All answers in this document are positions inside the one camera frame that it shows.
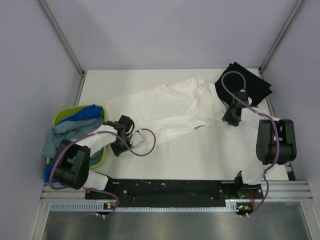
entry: gray-blue cloth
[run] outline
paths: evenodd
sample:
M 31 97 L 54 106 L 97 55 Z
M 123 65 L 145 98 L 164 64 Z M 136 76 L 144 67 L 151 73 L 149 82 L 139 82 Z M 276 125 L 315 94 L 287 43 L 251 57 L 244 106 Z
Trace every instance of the gray-blue cloth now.
M 62 140 L 75 140 L 83 137 L 98 129 L 104 122 L 105 120 L 102 117 L 90 118 L 80 121 L 61 122 L 60 124 L 50 129 L 42 156 L 44 158 L 54 158 L 56 155 L 57 147 Z M 95 165 L 100 161 L 100 155 L 102 152 L 103 149 L 92 155 L 90 165 Z

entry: white table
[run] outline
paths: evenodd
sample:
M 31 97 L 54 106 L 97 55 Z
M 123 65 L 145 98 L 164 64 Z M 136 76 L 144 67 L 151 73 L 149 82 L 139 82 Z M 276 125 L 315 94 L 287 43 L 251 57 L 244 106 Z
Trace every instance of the white table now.
M 161 84 L 203 76 L 216 82 L 224 69 L 89 70 L 79 105 L 98 104 L 118 96 L 138 93 Z M 257 69 L 249 69 L 258 76 Z M 259 107 L 269 112 L 264 100 Z M 156 146 L 145 157 L 133 154 L 110 157 L 97 172 L 122 179 L 233 180 L 256 154 L 257 131 L 241 122 L 199 129 Z M 268 180 L 287 181 L 285 166 L 267 174 Z

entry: laundry basket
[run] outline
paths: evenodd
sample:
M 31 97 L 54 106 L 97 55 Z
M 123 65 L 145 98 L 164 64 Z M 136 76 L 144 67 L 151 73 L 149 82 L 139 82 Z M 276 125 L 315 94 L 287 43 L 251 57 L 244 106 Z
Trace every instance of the laundry basket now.
M 54 119 L 53 119 L 53 123 L 52 123 L 52 127 L 54 127 L 55 125 L 57 125 L 58 123 L 60 123 L 62 120 L 70 117 L 71 115 L 77 113 L 78 111 L 80 111 L 81 109 L 85 108 L 85 107 L 88 107 L 89 105 L 81 105 L 81 106 L 73 106 L 73 107 L 69 107 L 69 108 L 65 108 L 65 109 L 62 109 L 61 111 L 59 111 L 55 116 L 54 116 Z M 102 112 L 101 112 L 101 116 L 104 118 L 104 121 L 106 122 L 107 121 L 107 114 L 106 114 L 106 111 L 104 109 L 104 107 L 102 107 Z M 90 169 L 95 169 L 97 167 L 99 167 L 105 160 L 105 156 L 106 156 L 106 150 L 107 150 L 107 147 L 105 146 L 103 148 L 103 153 L 102 153 L 102 156 L 101 156 L 101 160 L 90 167 Z M 51 159 L 50 158 L 47 158 L 46 159 L 46 163 L 49 164 L 51 163 Z

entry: yellow-green basket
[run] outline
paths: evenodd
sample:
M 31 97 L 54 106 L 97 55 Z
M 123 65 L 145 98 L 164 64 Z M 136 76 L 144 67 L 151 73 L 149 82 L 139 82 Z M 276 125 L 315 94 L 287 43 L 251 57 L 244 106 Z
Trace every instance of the yellow-green basket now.
M 88 106 L 90 106 L 90 105 L 73 106 L 73 107 L 62 109 L 54 116 L 52 127 L 54 127 L 55 125 L 60 123 L 62 120 L 70 117 L 71 115 L 77 113 L 81 109 L 88 107 Z M 101 111 L 101 116 L 104 118 L 104 121 L 106 122 L 107 121 L 107 114 L 106 114 L 106 111 L 103 107 L 102 107 L 102 111 Z M 90 169 L 95 169 L 95 168 L 99 167 L 104 162 L 105 156 L 106 156 L 106 150 L 107 150 L 107 147 L 105 146 L 103 148 L 103 153 L 102 153 L 100 162 L 98 162 L 96 165 L 91 166 Z M 51 163 L 51 159 L 47 158 L 46 163 L 47 164 Z

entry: folded fabric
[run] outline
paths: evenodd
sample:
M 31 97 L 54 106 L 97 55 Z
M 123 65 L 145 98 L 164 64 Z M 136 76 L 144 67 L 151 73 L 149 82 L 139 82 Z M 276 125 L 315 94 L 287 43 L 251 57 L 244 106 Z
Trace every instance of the folded fabric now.
M 79 110 L 77 113 L 67 117 L 66 119 L 60 121 L 58 124 L 63 123 L 65 121 L 80 121 L 84 119 L 93 119 L 101 117 L 101 113 L 103 108 L 101 106 L 96 106 L 95 104 L 86 106 Z
M 59 143 L 64 140 L 75 140 L 98 129 L 104 123 L 102 117 L 80 121 L 64 121 L 50 129 L 46 140 L 43 157 L 54 158 Z
M 246 82 L 246 92 L 248 97 L 252 99 L 252 106 L 257 106 L 261 101 L 266 98 L 272 91 L 269 89 L 271 84 L 262 80 L 261 78 L 257 77 L 243 66 L 239 65 L 238 63 L 230 64 L 229 67 L 223 72 L 219 80 L 215 83 L 216 93 L 218 97 L 225 102 L 226 104 L 230 105 L 233 101 L 232 96 L 226 92 L 224 87 L 221 83 L 222 76 L 230 71 L 237 71 L 243 74 L 245 77 Z M 224 84 L 228 90 L 232 93 L 238 92 L 244 87 L 244 81 L 239 74 L 230 73 L 225 76 Z
M 137 128 L 148 128 L 160 144 L 182 136 L 200 126 L 224 124 L 226 107 L 217 96 L 213 83 L 203 77 L 192 77 L 174 85 L 161 85 L 151 90 L 104 101 L 108 119 L 117 121 L 129 116 Z M 145 142 L 136 148 L 151 148 L 154 139 L 146 132 Z

